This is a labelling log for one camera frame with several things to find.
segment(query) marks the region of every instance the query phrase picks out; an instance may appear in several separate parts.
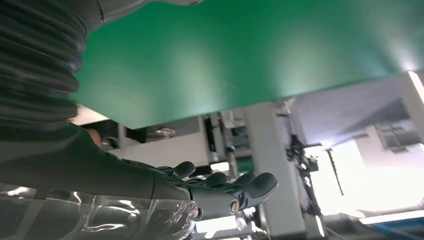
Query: screw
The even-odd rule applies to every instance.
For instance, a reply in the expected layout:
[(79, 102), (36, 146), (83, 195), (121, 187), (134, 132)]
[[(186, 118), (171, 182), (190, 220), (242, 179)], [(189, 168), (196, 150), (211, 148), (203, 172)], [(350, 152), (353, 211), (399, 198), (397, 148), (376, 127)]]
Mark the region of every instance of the screw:
[(236, 214), (239, 211), (240, 203), (239, 200), (233, 199), (229, 204), (229, 213), (231, 215)]

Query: light fixture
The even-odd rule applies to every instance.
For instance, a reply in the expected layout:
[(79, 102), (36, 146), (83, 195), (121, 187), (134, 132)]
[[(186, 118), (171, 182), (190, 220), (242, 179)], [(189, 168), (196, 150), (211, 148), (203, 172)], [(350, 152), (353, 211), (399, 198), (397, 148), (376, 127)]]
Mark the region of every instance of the light fixture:
[(420, 77), (415, 72), (408, 71), (408, 74), (409, 74), (409, 77), (412, 80), (412, 83), (413, 83), (416, 91), (418, 92), (419, 97), (421, 98), (422, 103), (424, 104), (424, 85), (423, 85), (423, 82), (421, 82)]
[(406, 220), (406, 219), (417, 219), (417, 218), (424, 218), (424, 210), (407, 211), (402, 213), (365, 217), (365, 218), (360, 218), (359, 221), (362, 224), (367, 225), (367, 224), (378, 224), (378, 223), (386, 223), (386, 222), (400, 221), (400, 220)]

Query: robotic hand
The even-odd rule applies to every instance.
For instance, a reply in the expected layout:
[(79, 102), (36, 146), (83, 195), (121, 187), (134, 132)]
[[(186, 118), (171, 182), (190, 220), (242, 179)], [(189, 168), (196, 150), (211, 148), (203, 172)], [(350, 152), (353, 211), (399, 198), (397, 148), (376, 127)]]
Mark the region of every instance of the robotic hand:
[[(173, 240), (188, 226), (184, 220), (176, 225), (182, 219), (176, 216), (234, 215), (263, 203), (277, 187), (270, 173), (245, 174), (233, 183), (222, 173), (184, 181), (193, 164), (155, 168), (121, 160), (69, 123), (77, 115), (70, 101), (79, 85), (73, 74), (82, 67), (88, 34), (152, 1), (0, 1), (0, 217), (10, 220), (0, 226), (0, 239), (76, 239), (70, 235), (81, 230), (78, 239), (85, 240), (117, 239), (116, 232), (127, 236), (119, 239)], [(193, 202), (196, 216), (180, 211)]]
[[(146, 166), (135, 161), (125, 161), (134, 166)], [(271, 173), (262, 173), (259, 176), (246, 173), (233, 183), (227, 183), (227, 176), (221, 172), (216, 172), (205, 180), (183, 181), (196, 170), (191, 162), (183, 162), (175, 168), (148, 167), (163, 175), (170, 185), (189, 192), (191, 199), (199, 206), (199, 220), (222, 218), (257, 206), (266, 201), (278, 186)]]

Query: transparent plastic wrap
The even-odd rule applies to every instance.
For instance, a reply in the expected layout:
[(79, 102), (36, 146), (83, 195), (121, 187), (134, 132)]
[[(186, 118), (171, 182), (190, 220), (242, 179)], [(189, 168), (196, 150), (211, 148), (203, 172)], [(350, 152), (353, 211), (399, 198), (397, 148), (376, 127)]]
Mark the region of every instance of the transparent plastic wrap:
[(193, 201), (0, 184), (0, 240), (183, 240), (198, 215)]

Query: green table surface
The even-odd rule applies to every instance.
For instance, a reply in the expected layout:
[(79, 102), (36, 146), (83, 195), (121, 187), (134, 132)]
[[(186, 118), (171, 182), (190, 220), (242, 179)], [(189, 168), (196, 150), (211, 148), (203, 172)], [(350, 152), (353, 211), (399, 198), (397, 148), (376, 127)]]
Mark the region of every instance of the green table surface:
[(141, 128), (421, 70), (424, 0), (154, 2), (92, 33), (81, 104)]

